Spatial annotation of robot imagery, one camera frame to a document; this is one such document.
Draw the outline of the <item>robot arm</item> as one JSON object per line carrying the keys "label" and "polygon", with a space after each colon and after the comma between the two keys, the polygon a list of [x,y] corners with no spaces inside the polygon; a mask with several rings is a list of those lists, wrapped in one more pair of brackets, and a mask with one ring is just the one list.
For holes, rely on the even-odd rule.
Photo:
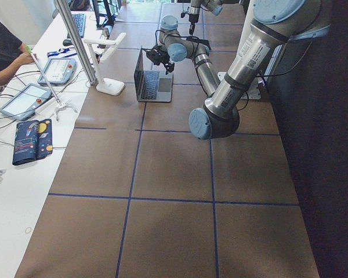
{"label": "robot arm", "polygon": [[236,105],[257,74],[266,68],[279,45],[326,36],[331,25],[332,1],[255,1],[248,37],[224,78],[204,102],[190,113],[191,133],[201,139],[227,137],[238,129]]}
{"label": "robot arm", "polygon": [[220,79],[209,58],[209,49],[198,38],[188,40],[181,36],[177,27],[178,20],[175,16],[164,16],[160,28],[155,32],[156,45],[146,56],[155,65],[162,64],[167,74],[173,72],[175,63],[191,60],[200,85],[209,97],[220,85]]}

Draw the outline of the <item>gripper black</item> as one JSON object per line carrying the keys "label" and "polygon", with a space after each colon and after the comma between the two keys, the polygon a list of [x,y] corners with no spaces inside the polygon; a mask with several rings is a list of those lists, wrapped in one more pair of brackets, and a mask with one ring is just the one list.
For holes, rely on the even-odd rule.
{"label": "gripper black", "polygon": [[195,23],[198,22],[199,16],[200,16],[200,7],[199,6],[190,6],[188,9],[188,15],[189,15],[189,29],[188,33],[189,35],[193,35],[195,30]]}
{"label": "gripper black", "polygon": [[165,74],[169,74],[174,71],[175,63],[170,61],[170,56],[167,52],[161,50],[160,48],[152,48],[156,50],[161,56],[161,63],[165,67]]}

